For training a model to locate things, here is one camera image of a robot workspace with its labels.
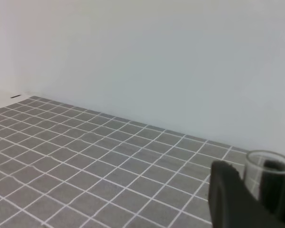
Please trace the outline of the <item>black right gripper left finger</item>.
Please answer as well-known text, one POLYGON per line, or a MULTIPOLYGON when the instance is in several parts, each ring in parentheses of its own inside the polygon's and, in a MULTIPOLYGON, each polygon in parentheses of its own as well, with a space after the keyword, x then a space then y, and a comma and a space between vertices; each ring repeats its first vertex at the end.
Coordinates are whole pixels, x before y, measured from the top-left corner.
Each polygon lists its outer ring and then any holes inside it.
POLYGON ((239 172, 225 161, 211 166, 208 194, 214 228, 285 228, 246 188, 239 172))

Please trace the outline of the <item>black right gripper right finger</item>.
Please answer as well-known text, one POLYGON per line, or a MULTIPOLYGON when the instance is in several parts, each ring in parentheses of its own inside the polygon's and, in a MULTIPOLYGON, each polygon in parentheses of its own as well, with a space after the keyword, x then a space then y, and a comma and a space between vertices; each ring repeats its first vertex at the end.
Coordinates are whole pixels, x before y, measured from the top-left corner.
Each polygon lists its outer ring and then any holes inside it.
POLYGON ((285 223, 285 164, 266 160, 259 189, 261 204, 285 223))

